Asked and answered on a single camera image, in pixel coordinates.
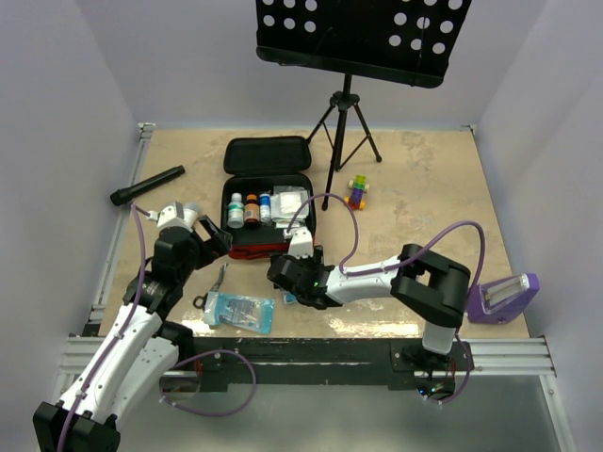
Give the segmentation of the brown medicine bottle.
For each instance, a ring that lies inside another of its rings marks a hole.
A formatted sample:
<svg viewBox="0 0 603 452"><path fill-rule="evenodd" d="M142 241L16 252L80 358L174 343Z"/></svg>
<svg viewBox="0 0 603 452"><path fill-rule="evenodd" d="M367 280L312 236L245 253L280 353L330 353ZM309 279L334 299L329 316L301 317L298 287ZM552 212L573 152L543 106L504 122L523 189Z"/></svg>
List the brown medicine bottle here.
<svg viewBox="0 0 603 452"><path fill-rule="evenodd" d="M248 194L244 203L244 224L251 226L260 222L260 206L255 194Z"/></svg>

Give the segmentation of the black handled scissors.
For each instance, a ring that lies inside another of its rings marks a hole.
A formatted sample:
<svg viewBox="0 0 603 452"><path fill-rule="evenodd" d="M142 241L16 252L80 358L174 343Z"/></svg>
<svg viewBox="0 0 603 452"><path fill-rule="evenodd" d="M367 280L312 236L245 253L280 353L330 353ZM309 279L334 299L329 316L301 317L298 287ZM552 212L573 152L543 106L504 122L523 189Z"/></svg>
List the black handled scissors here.
<svg viewBox="0 0 603 452"><path fill-rule="evenodd" d="M210 292L218 292L219 291L220 286L223 283L227 267L228 267L227 263L222 264L220 266L218 278L216 279L216 281L212 284L211 288L209 289Z"/></svg>

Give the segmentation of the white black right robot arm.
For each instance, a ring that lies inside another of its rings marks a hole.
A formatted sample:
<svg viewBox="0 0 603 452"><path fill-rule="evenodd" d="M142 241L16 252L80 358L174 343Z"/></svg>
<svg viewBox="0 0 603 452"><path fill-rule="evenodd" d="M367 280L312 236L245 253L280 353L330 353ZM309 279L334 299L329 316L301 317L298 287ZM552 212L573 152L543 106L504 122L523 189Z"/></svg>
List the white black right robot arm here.
<svg viewBox="0 0 603 452"><path fill-rule="evenodd" d="M267 278L292 294L298 303L325 310L364 299L393 298L425 320L421 362L442 369L453 358L455 333L463 323L470 270L447 257L407 244L400 255L375 267L341 270L323 263L320 246L315 254L298 258L277 254L270 258Z"/></svg>

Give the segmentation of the blue medical pouch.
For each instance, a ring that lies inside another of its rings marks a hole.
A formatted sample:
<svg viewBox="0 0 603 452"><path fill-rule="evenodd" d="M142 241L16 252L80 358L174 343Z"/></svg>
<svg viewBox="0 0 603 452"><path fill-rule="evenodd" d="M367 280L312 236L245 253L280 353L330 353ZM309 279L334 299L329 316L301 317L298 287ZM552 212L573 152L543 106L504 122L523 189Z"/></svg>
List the blue medical pouch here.
<svg viewBox="0 0 603 452"><path fill-rule="evenodd" d="M207 293L204 306L204 323L210 327L231 325L246 331L269 334L274 304L274 299L211 291Z"/></svg>

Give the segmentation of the blue wipes packet bag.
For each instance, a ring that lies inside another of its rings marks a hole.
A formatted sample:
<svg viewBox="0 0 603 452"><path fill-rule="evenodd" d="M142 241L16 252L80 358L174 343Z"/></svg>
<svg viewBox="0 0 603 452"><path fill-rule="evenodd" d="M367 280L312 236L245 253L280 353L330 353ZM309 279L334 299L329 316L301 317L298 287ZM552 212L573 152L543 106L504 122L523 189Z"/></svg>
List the blue wipes packet bag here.
<svg viewBox="0 0 603 452"><path fill-rule="evenodd" d="M285 306L293 305L298 302L293 294L285 290L282 290L282 298Z"/></svg>

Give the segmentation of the white green medicine bottle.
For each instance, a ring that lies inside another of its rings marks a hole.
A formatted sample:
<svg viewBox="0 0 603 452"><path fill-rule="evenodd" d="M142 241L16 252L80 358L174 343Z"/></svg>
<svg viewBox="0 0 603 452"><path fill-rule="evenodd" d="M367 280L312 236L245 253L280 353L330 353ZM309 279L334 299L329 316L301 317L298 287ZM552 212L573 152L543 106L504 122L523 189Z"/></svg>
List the white green medicine bottle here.
<svg viewBox="0 0 603 452"><path fill-rule="evenodd" d="M231 229L241 229L244 226L244 204L242 195L235 192L227 208L227 226Z"/></svg>

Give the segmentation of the white gauze plastic bag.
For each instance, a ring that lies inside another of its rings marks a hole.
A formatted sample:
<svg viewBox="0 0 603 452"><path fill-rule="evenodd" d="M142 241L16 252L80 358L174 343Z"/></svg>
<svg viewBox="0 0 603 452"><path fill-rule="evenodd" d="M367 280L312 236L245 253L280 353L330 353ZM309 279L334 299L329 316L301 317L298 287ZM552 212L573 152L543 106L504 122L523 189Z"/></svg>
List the white gauze plastic bag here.
<svg viewBox="0 0 603 452"><path fill-rule="evenodd" d="M301 186L275 186L270 198L272 219L291 220L308 198L308 191Z"/></svg>

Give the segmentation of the red black medicine kit case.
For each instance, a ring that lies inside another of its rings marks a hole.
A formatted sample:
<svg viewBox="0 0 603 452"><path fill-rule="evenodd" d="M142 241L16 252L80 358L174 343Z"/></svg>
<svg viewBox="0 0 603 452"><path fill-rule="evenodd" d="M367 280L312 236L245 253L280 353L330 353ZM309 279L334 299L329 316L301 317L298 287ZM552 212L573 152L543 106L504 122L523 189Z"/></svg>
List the red black medicine kit case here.
<svg viewBox="0 0 603 452"><path fill-rule="evenodd" d="M309 146L301 136L237 137L227 144L223 169L231 177L222 189L220 227L232 236L231 258L262 259L288 250L283 230L274 223L259 222L241 228L228 226L228 204L232 195L272 194L276 186L300 187L313 195L312 183L303 173L311 164Z"/></svg>

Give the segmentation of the white blue medicine bottle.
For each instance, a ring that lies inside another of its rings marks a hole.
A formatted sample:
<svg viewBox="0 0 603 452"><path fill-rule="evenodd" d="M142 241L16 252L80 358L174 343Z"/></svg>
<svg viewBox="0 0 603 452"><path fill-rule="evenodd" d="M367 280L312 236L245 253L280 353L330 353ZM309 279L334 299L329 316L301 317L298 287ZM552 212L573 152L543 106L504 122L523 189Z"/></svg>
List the white blue medicine bottle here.
<svg viewBox="0 0 603 452"><path fill-rule="evenodd" d="M269 193L262 193L259 196L259 212L262 223L271 223L271 196Z"/></svg>

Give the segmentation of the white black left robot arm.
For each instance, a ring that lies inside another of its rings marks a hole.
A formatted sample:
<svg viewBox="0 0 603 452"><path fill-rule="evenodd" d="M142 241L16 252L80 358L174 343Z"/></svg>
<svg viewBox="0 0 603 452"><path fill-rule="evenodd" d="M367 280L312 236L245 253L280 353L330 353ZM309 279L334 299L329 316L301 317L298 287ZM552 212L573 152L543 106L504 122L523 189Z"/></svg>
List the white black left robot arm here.
<svg viewBox="0 0 603 452"><path fill-rule="evenodd" d="M171 367L195 358L190 329L168 321L191 274L232 248L232 237L193 214L160 229L129 283L113 326L84 371L33 415L42 451L115 451L125 417Z"/></svg>

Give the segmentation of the bandage strips plastic bag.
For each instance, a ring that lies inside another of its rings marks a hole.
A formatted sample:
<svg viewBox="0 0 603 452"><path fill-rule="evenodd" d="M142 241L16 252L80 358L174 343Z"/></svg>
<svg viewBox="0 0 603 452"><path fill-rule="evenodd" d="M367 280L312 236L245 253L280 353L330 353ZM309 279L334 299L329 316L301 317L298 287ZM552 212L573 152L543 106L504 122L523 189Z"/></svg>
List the bandage strips plastic bag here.
<svg viewBox="0 0 603 452"><path fill-rule="evenodd" d="M293 215L280 215L277 217L273 217L271 221L274 227L277 229L287 228L289 224L293 221Z"/></svg>

